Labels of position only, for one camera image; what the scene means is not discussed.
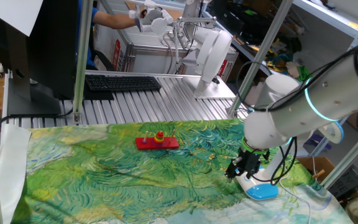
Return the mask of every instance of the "green patterned cloth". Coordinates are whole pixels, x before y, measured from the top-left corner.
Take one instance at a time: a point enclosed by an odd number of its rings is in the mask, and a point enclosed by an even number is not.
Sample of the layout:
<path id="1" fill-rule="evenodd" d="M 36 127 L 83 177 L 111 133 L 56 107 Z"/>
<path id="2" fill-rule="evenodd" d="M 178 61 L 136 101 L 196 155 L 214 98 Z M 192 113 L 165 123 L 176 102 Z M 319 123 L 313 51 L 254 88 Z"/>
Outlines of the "green patterned cloth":
<path id="1" fill-rule="evenodd" d="M 277 198 L 258 202 L 225 178 L 244 136 L 242 122 L 33 129 L 24 190 L 12 222 L 307 223 L 307 205 L 282 189 Z M 158 131 L 169 135 L 174 129 L 179 149 L 136 149 L 135 138 L 146 131 L 149 136 Z M 271 150 L 270 158 L 276 151 Z M 299 162 L 283 184 L 311 202 L 312 223 L 351 223 Z"/>

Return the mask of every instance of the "computer monitor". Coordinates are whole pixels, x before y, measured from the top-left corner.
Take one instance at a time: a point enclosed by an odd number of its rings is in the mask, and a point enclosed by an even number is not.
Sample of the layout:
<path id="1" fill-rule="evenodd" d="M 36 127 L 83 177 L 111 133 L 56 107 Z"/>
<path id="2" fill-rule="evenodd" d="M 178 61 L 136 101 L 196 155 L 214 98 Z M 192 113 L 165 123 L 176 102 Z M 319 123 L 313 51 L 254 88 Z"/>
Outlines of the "computer monitor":
<path id="1" fill-rule="evenodd" d="M 30 37 L 0 20 L 0 59 L 12 70 L 9 115 L 60 114 L 57 98 L 73 98 L 77 19 L 78 0 L 47 0 Z"/>

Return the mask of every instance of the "person's arm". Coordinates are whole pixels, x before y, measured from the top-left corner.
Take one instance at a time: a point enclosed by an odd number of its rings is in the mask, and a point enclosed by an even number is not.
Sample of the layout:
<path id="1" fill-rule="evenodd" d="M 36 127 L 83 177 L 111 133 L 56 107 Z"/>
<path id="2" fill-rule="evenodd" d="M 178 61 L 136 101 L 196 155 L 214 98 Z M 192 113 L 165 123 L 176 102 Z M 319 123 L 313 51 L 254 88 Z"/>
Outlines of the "person's arm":
<path id="1" fill-rule="evenodd" d="M 110 15 L 101 11 L 98 11 L 94 15 L 92 22 L 102 26 L 110 27 L 112 29 L 125 29 L 128 27 L 136 26 L 135 19 L 129 18 L 128 15 Z"/>

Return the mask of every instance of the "keyboard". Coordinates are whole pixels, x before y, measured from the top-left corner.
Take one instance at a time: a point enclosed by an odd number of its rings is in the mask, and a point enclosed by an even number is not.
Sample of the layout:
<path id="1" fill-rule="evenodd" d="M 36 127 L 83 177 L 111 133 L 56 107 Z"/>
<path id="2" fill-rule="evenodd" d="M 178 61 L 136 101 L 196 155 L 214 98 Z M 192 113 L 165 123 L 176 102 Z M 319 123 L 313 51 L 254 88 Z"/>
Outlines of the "keyboard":
<path id="1" fill-rule="evenodd" d="M 92 91 L 159 90 L 161 85 L 154 77 L 107 77 L 85 75 Z"/>

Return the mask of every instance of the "red block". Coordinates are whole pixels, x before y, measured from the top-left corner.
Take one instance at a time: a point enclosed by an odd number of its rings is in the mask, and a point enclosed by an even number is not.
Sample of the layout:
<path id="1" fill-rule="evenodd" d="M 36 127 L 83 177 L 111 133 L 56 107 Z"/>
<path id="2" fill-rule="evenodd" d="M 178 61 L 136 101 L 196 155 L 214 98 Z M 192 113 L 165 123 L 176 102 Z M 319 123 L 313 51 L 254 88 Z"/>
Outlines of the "red block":
<path id="1" fill-rule="evenodd" d="M 146 143 L 143 143 L 144 138 L 135 138 L 137 150 L 151 150 L 151 149 L 177 149 L 179 148 L 179 143 L 175 137 L 173 137 L 172 142 L 171 137 L 165 137 L 164 142 L 161 146 L 157 146 L 153 142 L 153 138 L 146 138 Z"/>

